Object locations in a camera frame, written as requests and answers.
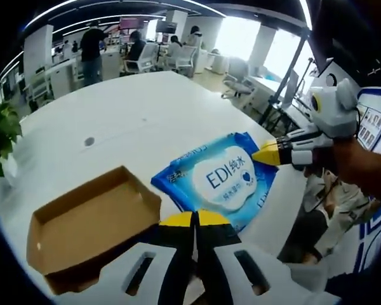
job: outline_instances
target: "blue wet wipes package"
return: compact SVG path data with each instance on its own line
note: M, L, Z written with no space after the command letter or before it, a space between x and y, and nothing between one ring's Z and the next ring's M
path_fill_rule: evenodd
M151 179L184 211L221 213L242 230L265 203L277 168L253 161L248 133L231 133L173 160Z

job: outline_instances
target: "cardboard box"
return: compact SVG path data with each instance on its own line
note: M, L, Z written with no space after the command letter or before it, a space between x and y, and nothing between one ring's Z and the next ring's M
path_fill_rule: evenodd
M159 222L160 206L125 167L112 170L32 214L27 261L54 294L80 292Z

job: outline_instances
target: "robotic arm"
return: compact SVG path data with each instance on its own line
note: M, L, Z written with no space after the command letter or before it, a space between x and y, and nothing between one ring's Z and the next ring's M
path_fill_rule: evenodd
M311 90L313 123L266 142L252 155L255 161L268 165L310 165L314 149L331 147L333 140L348 139L356 134L358 100L348 79L336 87Z

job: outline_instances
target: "heart logo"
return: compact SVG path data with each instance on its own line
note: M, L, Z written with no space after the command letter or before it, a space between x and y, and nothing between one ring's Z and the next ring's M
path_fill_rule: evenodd
M192 183L207 208L228 212L241 208L257 187L254 164L239 146L195 164Z

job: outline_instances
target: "green leaves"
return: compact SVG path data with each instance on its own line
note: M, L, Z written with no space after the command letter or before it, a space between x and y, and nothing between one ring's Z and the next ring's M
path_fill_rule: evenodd
M13 143L17 136L22 135L18 114L8 103L0 104L0 158L7 159L13 152ZM4 177L0 163L0 177Z

